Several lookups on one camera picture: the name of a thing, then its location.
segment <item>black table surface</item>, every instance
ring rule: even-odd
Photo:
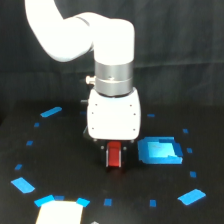
[[[42,118],[41,112],[63,110]],[[99,149],[83,138],[86,107],[80,104],[19,104],[0,127],[0,223],[35,223],[34,201],[63,195],[66,201],[90,200],[82,224],[224,223],[224,108],[149,106],[142,108],[138,139],[128,149],[125,172],[106,172]],[[174,136],[183,151],[181,165],[146,165],[138,161],[137,141],[146,136]],[[26,146],[28,140],[32,146]],[[22,164],[19,171],[15,166]],[[190,177],[196,171],[197,178]],[[23,177],[35,190],[20,192],[11,181]],[[203,199],[185,206],[181,195],[199,189]],[[104,200],[112,199],[105,207]],[[157,201],[156,208],[149,206]]]

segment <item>silver cylinder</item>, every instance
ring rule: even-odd
[[[125,95],[133,88],[133,61],[123,65],[103,65],[95,61],[95,90],[106,96]]]

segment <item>blue tape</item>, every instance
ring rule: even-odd
[[[195,201],[198,201],[199,199],[205,197],[206,194],[202,191],[195,189],[187,194],[184,194],[183,196],[179,197],[178,200],[182,201],[185,205],[190,205]]]
[[[54,200],[56,201],[63,201],[65,199],[65,196],[54,196]]]
[[[193,177],[193,178],[196,178],[197,177],[197,174],[194,171],[190,171],[190,176]]]
[[[26,145],[31,146],[33,144],[33,141],[27,141]]]
[[[21,192],[24,194],[32,192],[35,188],[29,184],[26,180],[24,180],[22,177],[11,181],[11,183],[17,187]]]
[[[188,130],[187,130],[187,129],[183,129],[183,132],[184,132],[185,134],[188,134]]]
[[[193,150],[191,148],[187,148],[188,153],[193,153]]]
[[[15,170],[20,170],[22,167],[22,164],[18,164],[16,167],[15,167]]]
[[[35,123],[35,124],[34,124],[34,127],[35,127],[35,128],[38,128],[39,126],[40,126],[39,123]]]
[[[90,201],[83,199],[83,198],[78,198],[76,203],[79,205],[82,205],[83,207],[86,207],[90,203]]]
[[[156,200],[150,200],[149,206],[150,207],[156,207]]]
[[[62,108],[61,107],[55,107],[55,108],[53,108],[53,109],[51,109],[51,110],[48,110],[48,111],[46,111],[46,112],[44,112],[44,113],[42,113],[42,114],[40,114],[42,117],[49,117],[49,116],[51,116],[52,114],[55,114],[55,113],[57,113],[57,112],[59,112],[59,111],[61,111],[62,110]]]
[[[50,202],[50,201],[54,201],[53,195],[49,195],[44,198],[38,199],[38,200],[34,201],[34,203],[36,204],[37,207],[41,207],[43,204]]]
[[[111,206],[112,205],[112,199],[105,199],[104,206]]]
[[[155,117],[155,114],[147,114],[148,117]]]

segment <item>red object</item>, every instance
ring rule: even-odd
[[[108,166],[119,167],[119,152],[121,150],[120,142],[109,142],[108,143]]]

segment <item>blue object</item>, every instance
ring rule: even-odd
[[[28,142],[26,143],[27,146],[31,146],[32,144],[33,144],[33,141],[28,141]]]
[[[206,194],[202,191],[195,189],[183,196],[179,197],[178,200],[182,201],[185,205],[190,205],[191,203],[198,201],[199,199],[205,197]]]
[[[38,128],[39,126],[40,126],[39,123],[35,123],[35,124],[34,124],[34,127],[35,127],[35,128]]]
[[[22,164],[18,164],[16,167],[15,167],[15,170],[20,170],[22,167]]]
[[[156,200],[150,200],[149,206],[150,207],[156,207]]]
[[[86,207],[90,203],[90,201],[83,198],[78,198],[76,203],[82,205],[83,207]]]
[[[22,191],[24,194],[32,192],[35,188],[29,184],[26,180],[24,180],[22,177],[11,181],[11,183],[17,187],[20,191]]]
[[[172,143],[148,142],[149,157],[175,156]]]
[[[112,205],[112,199],[105,199],[104,206],[111,206]]]
[[[184,132],[185,134],[188,134],[188,130],[187,130],[187,129],[183,129],[183,132]]]
[[[188,152],[188,153],[192,153],[193,150],[192,150],[191,148],[187,148],[187,152]]]
[[[183,156],[183,152],[181,150],[180,144],[179,143],[173,143],[173,148],[176,156]]]
[[[49,195],[44,198],[38,199],[38,200],[34,201],[34,203],[36,204],[37,207],[41,207],[43,204],[50,202],[50,201],[54,201],[53,195]]]
[[[159,143],[176,143],[174,139],[159,139]]]
[[[155,114],[147,114],[148,117],[155,117]]]
[[[145,137],[147,142],[160,142],[161,140],[174,140],[174,137]]]
[[[193,177],[193,178],[196,178],[197,177],[197,174],[194,171],[190,171],[190,176]]]
[[[63,201],[65,199],[65,196],[54,196],[54,200],[56,201]]]
[[[149,158],[145,163],[148,164],[182,164],[181,157],[168,156],[166,158]]]
[[[81,111],[80,114],[81,115],[86,115],[86,111]]]
[[[49,117],[49,116],[51,116],[52,114],[55,114],[55,113],[57,113],[57,112],[59,112],[59,111],[61,111],[62,110],[62,108],[61,107],[55,107],[55,108],[53,108],[53,109],[51,109],[51,110],[48,110],[48,111],[46,111],[46,112],[44,112],[44,113],[42,113],[42,114],[40,114],[42,117]]]
[[[183,153],[174,137],[145,137],[138,141],[138,154],[139,160],[146,164],[182,164],[183,161],[178,157]]]

